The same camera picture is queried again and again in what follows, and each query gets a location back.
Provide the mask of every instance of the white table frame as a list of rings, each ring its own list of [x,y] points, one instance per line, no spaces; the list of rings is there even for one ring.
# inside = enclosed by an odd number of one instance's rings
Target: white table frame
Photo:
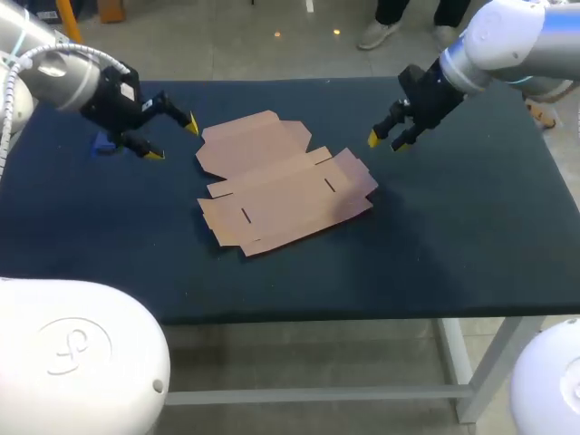
[[[454,399],[460,423],[475,423],[508,377],[545,316],[507,317],[473,372],[459,319],[437,321],[452,384],[281,390],[181,391],[168,394],[166,406],[285,401],[387,401]]]

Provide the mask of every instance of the black pants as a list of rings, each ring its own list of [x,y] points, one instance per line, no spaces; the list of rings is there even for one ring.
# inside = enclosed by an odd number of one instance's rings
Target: black pants
[[[375,18],[381,24],[393,24],[401,20],[409,0],[379,0]],[[467,11],[469,0],[440,0],[435,13],[435,25],[457,27]]]

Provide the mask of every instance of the white sneaker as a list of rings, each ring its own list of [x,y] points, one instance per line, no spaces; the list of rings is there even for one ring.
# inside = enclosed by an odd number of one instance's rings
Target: white sneaker
[[[362,34],[358,47],[361,50],[377,48],[387,36],[394,34],[397,30],[399,30],[399,23],[381,24],[377,20],[373,20]]]
[[[433,36],[435,36],[437,48],[439,48],[440,51],[443,51],[455,42],[459,34],[455,27],[450,27],[448,25],[438,25],[433,31]]]

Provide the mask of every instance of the robot logo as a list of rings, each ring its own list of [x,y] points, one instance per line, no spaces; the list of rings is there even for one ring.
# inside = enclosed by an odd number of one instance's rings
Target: robot logo
[[[39,331],[43,366],[52,376],[95,370],[111,358],[111,339],[97,323],[83,318],[50,322]]]

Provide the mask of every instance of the flattened cardboard box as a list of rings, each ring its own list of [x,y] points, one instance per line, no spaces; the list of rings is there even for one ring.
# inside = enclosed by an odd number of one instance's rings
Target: flattened cardboard box
[[[372,204],[377,188],[364,164],[345,149],[306,152],[311,134],[299,121],[272,111],[205,129],[197,157],[225,181],[198,199],[223,246],[252,256],[353,218]]]

